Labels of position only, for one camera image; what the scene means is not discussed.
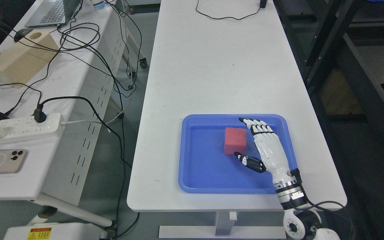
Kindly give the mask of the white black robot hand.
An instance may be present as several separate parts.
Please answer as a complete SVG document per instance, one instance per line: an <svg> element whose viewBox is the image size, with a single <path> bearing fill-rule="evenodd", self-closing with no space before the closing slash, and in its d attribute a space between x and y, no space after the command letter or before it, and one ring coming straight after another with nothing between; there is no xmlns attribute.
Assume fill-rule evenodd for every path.
<svg viewBox="0 0 384 240"><path fill-rule="evenodd" d="M272 174L273 184L276 189L297 184L294 176L290 174L288 160L279 137L271 127L261 120L239 118L254 138L255 146L260 154L260 159L245 156L239 152L234 155L247 168L263 173L269 171Z"/></svg>

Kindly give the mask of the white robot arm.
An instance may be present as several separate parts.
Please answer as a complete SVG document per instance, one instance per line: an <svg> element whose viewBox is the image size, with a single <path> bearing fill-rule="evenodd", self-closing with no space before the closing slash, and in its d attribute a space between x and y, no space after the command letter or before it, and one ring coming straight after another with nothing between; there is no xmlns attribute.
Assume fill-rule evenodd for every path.
<svg viewBox="0 0 384 240"><path fill-rule="evenodd" d="M283 227L292 240L339 240L332 229L322 226L320 215L311 206L303 189L299 169L273 175L276 195L284 210Z"/></svg>

